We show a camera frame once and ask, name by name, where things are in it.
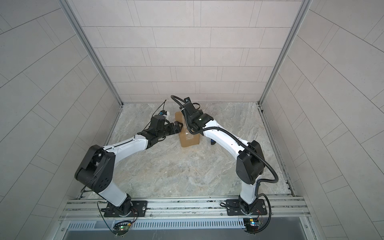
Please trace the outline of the brown cardboard express box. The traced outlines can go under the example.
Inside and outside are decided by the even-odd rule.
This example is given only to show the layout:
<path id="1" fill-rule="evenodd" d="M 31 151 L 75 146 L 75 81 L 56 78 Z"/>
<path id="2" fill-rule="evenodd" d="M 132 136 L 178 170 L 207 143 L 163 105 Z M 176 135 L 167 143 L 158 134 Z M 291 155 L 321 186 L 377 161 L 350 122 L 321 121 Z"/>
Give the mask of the brown cardboard express box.
<path id="1" fill-rule="evenodd" d="M 187 148 L 190 146 L 195 146 L 200 143 L 199 135 L 192 135 L 186 125 L 185 118 L 181 112 L 175 113 L 175 120 L 183 124 L 181 132 L 179 133 L 180 143 L 182 148 Z"/>

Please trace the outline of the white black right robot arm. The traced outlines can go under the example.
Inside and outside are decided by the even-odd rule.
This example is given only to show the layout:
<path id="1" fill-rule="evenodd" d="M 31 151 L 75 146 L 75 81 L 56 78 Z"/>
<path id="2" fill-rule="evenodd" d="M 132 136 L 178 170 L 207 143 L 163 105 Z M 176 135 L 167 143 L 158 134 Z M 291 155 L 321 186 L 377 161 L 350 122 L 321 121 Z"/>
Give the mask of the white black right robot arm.
<path id="1" fill-rule="evenodd" d="M 258 210 L 258 191 L 265 165 L 260 160 L 263 157 L 254 155 L 257 150 L 261 150 L 260 145 L 256 142 L 249 143 L 233 135 L 213 117 L 196 109 L 191 102 L 183 104 L 180 109 L 191 134 L 201 134 L 210 138 L 235 158 L 236 174 L 242 181 L 238 208 L 245 215 L 263 214 L 263 210 Z"/>

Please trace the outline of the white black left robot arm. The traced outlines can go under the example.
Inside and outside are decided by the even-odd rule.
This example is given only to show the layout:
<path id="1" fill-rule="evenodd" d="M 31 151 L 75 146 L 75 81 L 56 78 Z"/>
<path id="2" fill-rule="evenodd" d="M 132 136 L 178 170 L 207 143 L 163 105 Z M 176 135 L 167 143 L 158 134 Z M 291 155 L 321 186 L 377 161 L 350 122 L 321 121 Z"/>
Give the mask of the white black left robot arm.
<path id="1" fill-rule="evenodd" d="M 155 115 L 149 127 L 132 138 L 104 147 L 91 146 L 75 172 L 75 179 L 107 201 L 107 207 L 101 209 L 106 217 L 139 216 L 131 196 L 113 181 L 115 166 L 121 160 L 151 148 L 165 137 L 179 134 L 182 128 L 183 124 L 178 121 L 171 123 L 165 116 Z"/>

